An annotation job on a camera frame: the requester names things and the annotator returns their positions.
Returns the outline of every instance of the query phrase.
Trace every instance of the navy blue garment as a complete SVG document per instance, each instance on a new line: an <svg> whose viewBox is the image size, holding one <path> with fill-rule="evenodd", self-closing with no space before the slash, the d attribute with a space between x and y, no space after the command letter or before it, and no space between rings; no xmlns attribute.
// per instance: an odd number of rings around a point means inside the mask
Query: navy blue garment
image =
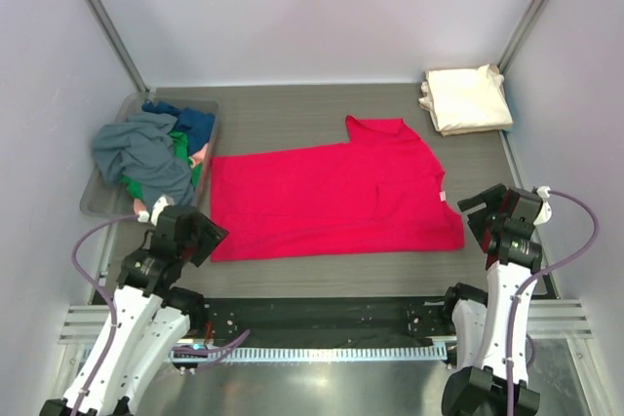
<svg viewBox="0 0 624 416"><path fill-rule="evenodd" d="M189 155L197 153L208 143L215 125L215 114L205 114L190 107L180 111L175 106L163 101L156 105L152 101L147 101L142 105L142 109L152 114L169 114L177 117L174 131L186 133Z"/></svg>

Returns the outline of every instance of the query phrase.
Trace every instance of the red shirt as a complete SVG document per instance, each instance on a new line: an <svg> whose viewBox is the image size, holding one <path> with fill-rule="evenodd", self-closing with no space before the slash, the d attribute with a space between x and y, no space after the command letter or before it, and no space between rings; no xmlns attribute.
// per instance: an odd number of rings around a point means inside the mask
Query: red shirt
<svg viewBox="0 0 624 416"><path fill-rule="evenodd" d="M403 119L346 118L348 143L212 160L213 262L464 247L444 170Z"/></svg>

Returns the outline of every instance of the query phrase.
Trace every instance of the cream folded towel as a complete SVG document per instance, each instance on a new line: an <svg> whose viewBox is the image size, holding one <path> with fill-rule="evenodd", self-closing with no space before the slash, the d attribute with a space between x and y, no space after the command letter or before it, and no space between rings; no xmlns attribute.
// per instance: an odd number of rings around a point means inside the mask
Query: cream folded towel
<svg viewBox="0 0 624 416"><path fill-rule="evenodd" d="M442 135L509 129L512 120L495 65L426 72L420 107Z"/></svg>

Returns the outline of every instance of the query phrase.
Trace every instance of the robotic arm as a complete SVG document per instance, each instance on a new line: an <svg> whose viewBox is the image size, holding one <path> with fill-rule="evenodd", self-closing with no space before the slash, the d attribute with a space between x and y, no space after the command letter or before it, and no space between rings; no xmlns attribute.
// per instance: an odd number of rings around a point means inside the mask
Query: robotic arm
<svg viewBox="0 0 624 416"><path fill-rule="evenodd" d="M172 347L206 323L204 296L172 285L187 262L199 267L228 233L196 208L162 204L152 215L150 247L123 261L115 323L109 315L78 377L63 398L46 401L40 416L132 416Z"/></svg>
<svg viewBox="0 0 624 416"><path fill-rule="evenodd" d="M444 312L457 332L457 368L447 381L444 416L504 416L507 414L508 323L519 286L541 268L542 248L531 241L535 225L551 215L548 188L528 192L494 186L459 202L461 211L481 205L468 215L468 225L487 254L489 294L457 284L448 290ZM532 416L539 394L527 388L525 357L528 304L534 284L525 290L514 322L513 380L515 414Z"/></svg>

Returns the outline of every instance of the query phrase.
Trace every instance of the gray plastic container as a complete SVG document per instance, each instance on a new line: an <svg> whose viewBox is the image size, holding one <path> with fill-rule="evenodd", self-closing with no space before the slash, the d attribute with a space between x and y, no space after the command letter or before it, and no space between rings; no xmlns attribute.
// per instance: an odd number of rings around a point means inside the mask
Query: gray plastic container
<svg viewBox="0 0 624 416"><path fill-rule="evenodd" d="M129 116L140 112L140 107L151 98L148 93L134 93L124 99L115 122L124 122ZM179 98L158 96L151 99L154 104L165 101L179 109L190 107L198 111L214 114L214 127L211 133L211 139L208 142L208 151L206 159L202 165L202 175L195 189L195 197L193 197L193 207L197 207L202 199L202 194L207 186L208 173L210 171L210 159L215 150L216 135L218 133L219 116L218 102L213 100L207 101L203 99ZM112 217L121 214L133 214L133 199L121 184L117 186L109 186L104 183L101 172L98 167L91 174L87 188L80 199L80 210L91 216Z"/></svg>

